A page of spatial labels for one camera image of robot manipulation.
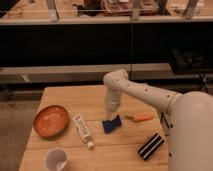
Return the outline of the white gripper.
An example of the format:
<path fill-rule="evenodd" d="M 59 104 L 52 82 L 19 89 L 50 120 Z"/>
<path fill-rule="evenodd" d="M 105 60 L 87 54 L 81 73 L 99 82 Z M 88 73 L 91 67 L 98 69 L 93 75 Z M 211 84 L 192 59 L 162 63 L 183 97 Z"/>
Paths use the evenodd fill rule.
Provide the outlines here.
<path fill-rule="evenodd" d="M 107 119 L 113 118 L 113 113 L 118 110 L 121 104 L 119 92 L 107 92 L 105 97 L 105 114 Z"/>

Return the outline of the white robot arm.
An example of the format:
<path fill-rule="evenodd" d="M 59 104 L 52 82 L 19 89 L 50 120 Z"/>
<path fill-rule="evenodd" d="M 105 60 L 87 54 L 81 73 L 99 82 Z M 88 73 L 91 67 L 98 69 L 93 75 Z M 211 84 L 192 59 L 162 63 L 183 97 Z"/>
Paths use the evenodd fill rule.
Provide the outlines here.
<path fill-rule="evenodd" d="M 108 119 L 128 95 L 170 116 L 168 171 L 213 171 L 213 96 L 201 91 L 178 93 L 132 82 L 124 69 L 103 77 Z"/>

